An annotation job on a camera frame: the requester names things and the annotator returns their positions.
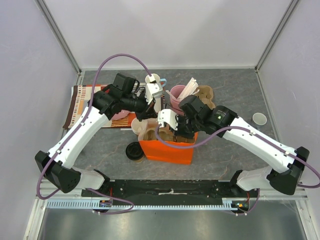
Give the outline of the brown cardboard cup carrier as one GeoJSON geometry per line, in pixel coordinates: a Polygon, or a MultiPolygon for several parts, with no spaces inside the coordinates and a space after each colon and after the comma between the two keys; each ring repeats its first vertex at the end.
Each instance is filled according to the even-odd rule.
{"type": "Polygon", "coordinates": [[[217,130],[213,125],[213,113],[216,105],[212,102],[214,93],[208,85],[200,85],[196,93],[186,96],[179,103],[178,107],[182,115],[175,114],[170,109],[163,111],[165,116],[174,116],[173,126],[160,126],[159,129],[152,129],[155,138],[162,142],[193,143],[195,133],[206,132],[212,134],[217,130]]]}

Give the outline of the black plastic cup lid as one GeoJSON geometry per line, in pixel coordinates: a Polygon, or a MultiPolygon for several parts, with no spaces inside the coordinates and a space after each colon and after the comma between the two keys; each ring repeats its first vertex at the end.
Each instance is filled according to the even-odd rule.
{"type": "Polygon", "coordinates": [[[130,160],[136,160],[144,156],[143,149],[138,141],[131,142],[126,147],[125,154],[130,160]]]}

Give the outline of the orange paper bag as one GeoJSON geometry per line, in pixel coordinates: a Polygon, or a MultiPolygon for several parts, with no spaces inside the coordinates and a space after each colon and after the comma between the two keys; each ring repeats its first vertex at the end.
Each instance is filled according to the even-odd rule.
{"type": "MultiPolygon", "coordinates": [[[[158,126],[158,122],[154,118],[147,119],[146,121],[146,126],[138,135],[138,141],[148,160],[162,161],[174,164],[191,164],[194,153],[194,150],[192,148],[177,149],[161,143],[157,140],[155,135],[155,130],[158,126]]],[[[173,133],[169,131],[168,127],[160,128],[159,136],[166,143],[178,147],[192,146],[196,143],[196,140],[198,138],[197,134],[195,134],[194,138],[192,139],[174,136],[173,133]]]]}

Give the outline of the brown paper coffee cup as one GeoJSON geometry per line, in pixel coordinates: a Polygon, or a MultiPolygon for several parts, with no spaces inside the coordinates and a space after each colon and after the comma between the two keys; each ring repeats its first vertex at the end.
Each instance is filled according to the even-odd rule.
{"type": "Polygon", "coordinates": [[[144,159],[145,159],[145,157],[143,156],[143,157],[141,157],[141,158],[139,158],[139,159],[133,159],[132,162],[134,162],[134,163],[141,163],[141,162],[144,161],[144,159]]]}

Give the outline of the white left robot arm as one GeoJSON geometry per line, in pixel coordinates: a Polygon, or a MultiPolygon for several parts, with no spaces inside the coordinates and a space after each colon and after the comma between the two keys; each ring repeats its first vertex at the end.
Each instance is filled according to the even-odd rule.
{"type": "Polygon", "coordinates": [[[94,93],[68,133],[48,152],[39,151],[35,155],[41,176],[63,193],[80,187],[91,188],[99,197],[106,196],[110,191],[106,176],[97,170],[75,168],[75,161],[96,132],[121,111],[134,112],[139,121],[157,117],[156,95],[163,90],[160,77],[153,73],[145,80],[145,89],[137,95],[133,88],[140,85],[139,81],[118,73],[112,84],[94,93]]]}

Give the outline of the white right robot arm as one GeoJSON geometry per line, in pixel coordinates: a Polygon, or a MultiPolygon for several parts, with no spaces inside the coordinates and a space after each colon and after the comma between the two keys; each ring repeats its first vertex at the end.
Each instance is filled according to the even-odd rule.
{"type": "Polygon", "coordinates": [[[231,109],[218,105],[210,109],[198,97],[190,95],[179,105],[183,115],[172,113],[169,125],[176,136],[192,138],[197,132],[216,133],[250,151],[268,166],[256,170],[238,170],[229,184],[235,197],[256,188],[272,187],[285,195],[293,195],[305,169],[309,150],[303,146],[286,146],[252,127],[231,109]]]}

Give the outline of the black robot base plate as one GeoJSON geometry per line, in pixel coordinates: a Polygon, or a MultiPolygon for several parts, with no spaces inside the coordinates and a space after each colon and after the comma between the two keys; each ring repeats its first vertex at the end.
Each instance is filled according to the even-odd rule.
{"type": "Polygon", "coordinates": [[[102,184],[99,193],[135,204],[188,204],[214,203],[223,198],[251,199],[258,196],[257,190],[246,192],[236,187],[232,189],[228,181],[191,180],[142,180],[116,179],[102,184]]]}

